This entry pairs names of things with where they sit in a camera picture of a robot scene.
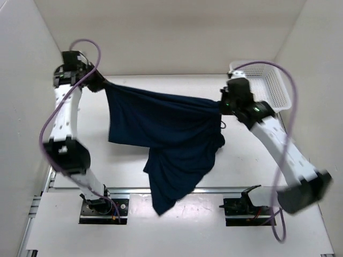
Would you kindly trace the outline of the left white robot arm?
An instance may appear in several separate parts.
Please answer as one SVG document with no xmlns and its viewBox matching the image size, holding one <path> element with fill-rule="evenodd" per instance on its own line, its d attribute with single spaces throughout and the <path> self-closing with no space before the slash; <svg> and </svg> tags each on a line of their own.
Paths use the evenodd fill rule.
<svg viewBox="0 0 343 257">
<path fill-rule="evenodd" d="M 107 214 L 113 206 L 109 191 L 92 172 L 90 153 L 77 139 L 82 90 L 96 81 L 96 68 L 79 51 L 62 52 L 62 60 L 53 77 L 55 110 L 46 121 L 53 128 L 40 146 L 52 168 L 73 181 L 95 210 Z"/>
</svg>

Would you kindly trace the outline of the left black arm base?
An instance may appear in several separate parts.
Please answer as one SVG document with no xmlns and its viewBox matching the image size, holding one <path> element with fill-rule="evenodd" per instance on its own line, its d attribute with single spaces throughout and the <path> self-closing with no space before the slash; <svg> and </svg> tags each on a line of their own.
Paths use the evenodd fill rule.
<svg viewBox="0 0 343 257">
<path fill-rule="evenodd" d="M 129 198 L 112 198 L 113 204 L 105 199 L 86 200 L 84 195 L 80 197 L 83 199 L 79 224 L 97 224 L 97 225 L 126 225 L 129 211 Z"/>
</svg>

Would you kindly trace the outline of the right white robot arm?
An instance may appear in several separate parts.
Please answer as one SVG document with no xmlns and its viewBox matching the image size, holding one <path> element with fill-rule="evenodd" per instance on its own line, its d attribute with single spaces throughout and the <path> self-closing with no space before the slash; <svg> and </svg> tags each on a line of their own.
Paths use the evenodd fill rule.
<svg viewBox="0 0 343 257">
<path fill-rule="evenodd" d="M 246 78 L 233 78 L 220 90 L 220 112 L 234 115 L 264 145 L 277 162 L 287 186 L 277 190 L 277 203 L 287 213 L 298 211 L 321 201 L 333 180 L 326 171 L 318 171 L 307 161 L 265 101 L 256 102 Z"/>
</svg>

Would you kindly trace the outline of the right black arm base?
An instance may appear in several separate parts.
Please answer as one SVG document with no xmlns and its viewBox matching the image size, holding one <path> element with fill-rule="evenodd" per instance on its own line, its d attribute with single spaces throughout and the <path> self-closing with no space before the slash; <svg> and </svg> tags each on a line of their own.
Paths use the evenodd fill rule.
<svg viewBox="0 0 343 257">
<path fill-rule="evenodd" d="M 227 227 L 270 226 L 276 224 L 271 215 L 271 189 L 262 185 L 229 187 L 222 191 Z"/>
</svg>

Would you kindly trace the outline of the navy blue shorts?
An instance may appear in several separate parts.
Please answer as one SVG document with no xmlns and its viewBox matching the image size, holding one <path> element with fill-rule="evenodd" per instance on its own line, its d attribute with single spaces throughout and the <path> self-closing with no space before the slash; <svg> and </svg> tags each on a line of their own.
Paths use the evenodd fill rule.
<svg viewBox="0 0 343 257">
<path fill-rule="evenodd" d="M 163 215 L 191 193 L 224 146 L 216 101 L 163 94 L 107 82 L 108 140 L 147 147 L 152 204 Z"/>
</svg>

